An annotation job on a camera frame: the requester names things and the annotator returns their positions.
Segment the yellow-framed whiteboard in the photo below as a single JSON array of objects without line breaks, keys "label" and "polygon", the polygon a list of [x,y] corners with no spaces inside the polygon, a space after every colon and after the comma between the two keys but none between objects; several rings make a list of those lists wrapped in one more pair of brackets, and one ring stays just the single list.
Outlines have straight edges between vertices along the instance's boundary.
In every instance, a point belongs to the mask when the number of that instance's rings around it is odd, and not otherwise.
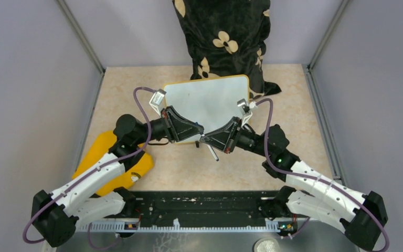
[{"label": "yellow-framed whiteboard", "polygon": [[165,103],[184,118],[204,127],[208,133],[225,125],[232,117],[242,117],[237,102],[249,99],[246,75],[167,83]]}]

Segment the whiteboard marker pen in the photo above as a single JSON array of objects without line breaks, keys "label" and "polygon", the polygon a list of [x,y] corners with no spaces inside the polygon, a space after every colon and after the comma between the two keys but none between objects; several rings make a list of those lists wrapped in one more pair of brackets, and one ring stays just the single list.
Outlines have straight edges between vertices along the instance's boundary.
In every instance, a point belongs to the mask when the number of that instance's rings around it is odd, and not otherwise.
[{"label": "whiteboard marker pen", "polygon": [[215,161],[218,162],[219,157],[218,157],[217,153],[215,152],[214,148],[209,144],[207,146],[208,146],[209,151],[211,152],[212,156],[214,157]]}]

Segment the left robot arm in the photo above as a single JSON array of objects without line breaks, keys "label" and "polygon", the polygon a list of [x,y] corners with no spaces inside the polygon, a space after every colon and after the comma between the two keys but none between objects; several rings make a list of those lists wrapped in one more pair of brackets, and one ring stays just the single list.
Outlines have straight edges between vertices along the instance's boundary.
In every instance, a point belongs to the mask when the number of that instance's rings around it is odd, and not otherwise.
[{"label": "left robot arm", "polygon": [[202,125],[184,118],[173,106],[164,108],[160,118],[146,123],[131,114],[120,116],[113,130],[115,143],[94,165],[64,186],[34,195],[28,225],[34,226],[51,247],[59,247],[82,225],[111,215],[132,216],[136,202],[128,190],[118,187],[106,196],[92,196],[133,168],[145,155],[144,148],[150,140],[181,142],[203,131]]}]

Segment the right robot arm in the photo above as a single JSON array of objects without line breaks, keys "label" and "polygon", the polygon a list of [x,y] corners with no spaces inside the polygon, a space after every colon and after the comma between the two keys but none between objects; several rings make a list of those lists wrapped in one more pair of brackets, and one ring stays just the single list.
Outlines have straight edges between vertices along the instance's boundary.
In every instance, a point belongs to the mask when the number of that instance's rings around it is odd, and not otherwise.
[{"label": "right robot arm", "polygon": [[225,126],[201,136],[200,141],[226,154],[240,148],[264,156],[263,167],[272,177],[290,187],[288,195],[275,201],[280,216],[304,215],[328,224],[366,251],[373,251],[380,236],[385,239],[382,251],[389,248],[385,231],[388,221],[383,198],[352,190],[308,166],[287,147],[289,140],[277,124],[267,125],[263,134],[243,128],[233,117]]}]

